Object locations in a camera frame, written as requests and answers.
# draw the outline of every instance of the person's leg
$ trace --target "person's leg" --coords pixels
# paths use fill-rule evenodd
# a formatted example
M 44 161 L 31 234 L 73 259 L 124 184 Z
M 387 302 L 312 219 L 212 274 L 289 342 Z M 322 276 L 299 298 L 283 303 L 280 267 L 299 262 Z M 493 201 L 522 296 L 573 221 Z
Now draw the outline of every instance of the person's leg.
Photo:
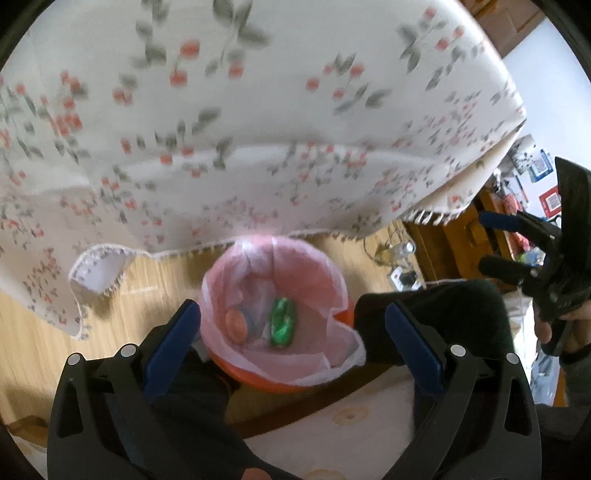
M 511 329 L 500 292 L 486 280 L 469 280 L 410 295 L 391 293 L 362 297 L 355 308 L 355 328 L 363 339 L 369 362 L 404 363 L 384 323 L 385 309 L 394 301 L 401 301 L 420 323 L 434 327 L 446 343 L 458 343 L 473 355 L 502 358 L 513 351 Z M 430 397 L 415 388 L 416 429 L 433 404 Z
M 191 350 L 167 394 L 154 400 L 154 413 L 200 478 L 240 480 L 246 470 L 258 468 L 273 480 L 297 480 L 260 460 L 225 424 L 226 407 L 238 385 L 214 363 L 203 363 Z

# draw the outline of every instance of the white tablecloth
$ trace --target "white tablecloth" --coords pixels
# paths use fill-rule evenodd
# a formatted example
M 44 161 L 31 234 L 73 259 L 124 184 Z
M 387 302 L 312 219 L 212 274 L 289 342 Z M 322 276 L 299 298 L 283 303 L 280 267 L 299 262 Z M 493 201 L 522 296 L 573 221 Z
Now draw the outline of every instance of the white tablecloth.
M 0 286 L 79 338 L 135 254 L 460 212 L 525 118 L 452 0 L 57 0 L 1 73 Z

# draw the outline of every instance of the green wrapper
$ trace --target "green wrapper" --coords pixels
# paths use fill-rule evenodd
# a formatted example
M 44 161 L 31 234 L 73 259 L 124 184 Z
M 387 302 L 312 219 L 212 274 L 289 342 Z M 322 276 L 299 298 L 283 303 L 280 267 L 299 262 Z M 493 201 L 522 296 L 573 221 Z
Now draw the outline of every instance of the green wrapper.
M 282 297 L 275 299 L 271 310 L 271 345 L 285 348 L 291 345 L 296 329 L 296 304 Z

